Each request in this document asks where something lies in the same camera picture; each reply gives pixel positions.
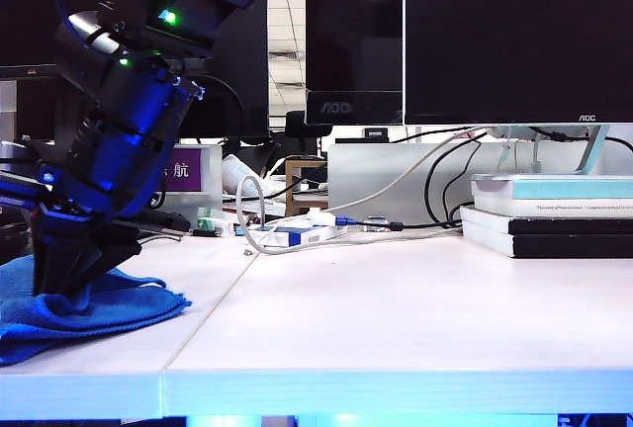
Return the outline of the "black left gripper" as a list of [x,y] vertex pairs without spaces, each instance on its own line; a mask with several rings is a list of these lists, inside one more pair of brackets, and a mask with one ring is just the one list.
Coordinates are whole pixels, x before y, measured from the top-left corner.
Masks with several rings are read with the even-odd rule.
[[91,102],[68,143],[1,145],[1,204],[29,213],[33,295],[71,295],[140,253],[134,239],[75,240],[134,225],[157,190],[192,103],[192,80],[164,57],[61,57]]

